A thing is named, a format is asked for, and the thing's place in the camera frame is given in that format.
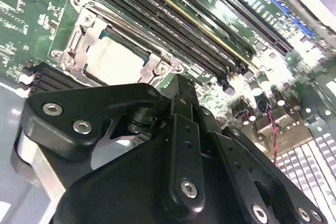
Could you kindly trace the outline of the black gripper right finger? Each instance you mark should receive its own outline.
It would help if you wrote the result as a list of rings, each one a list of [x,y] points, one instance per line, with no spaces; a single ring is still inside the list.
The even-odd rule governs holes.
[[[223,130],[205,107],[197,118],[226,185],[222,198],[234,223],[327,223],[322,211],[235,127]]]

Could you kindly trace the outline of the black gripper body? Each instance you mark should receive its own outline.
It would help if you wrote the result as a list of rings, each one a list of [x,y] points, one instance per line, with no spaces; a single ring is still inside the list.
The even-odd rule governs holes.
[[[250,223],[223,166],[199,143],[150,141],[76,181],[54,223]]]

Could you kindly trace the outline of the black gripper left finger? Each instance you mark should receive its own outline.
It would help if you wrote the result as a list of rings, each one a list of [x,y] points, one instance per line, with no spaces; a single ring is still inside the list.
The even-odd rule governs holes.
[[[58,205],[76,181],[142,144],[200,145],[198,107],[194,83],[181,75],[163,92],[134,83],[35,93],[15,150]]]

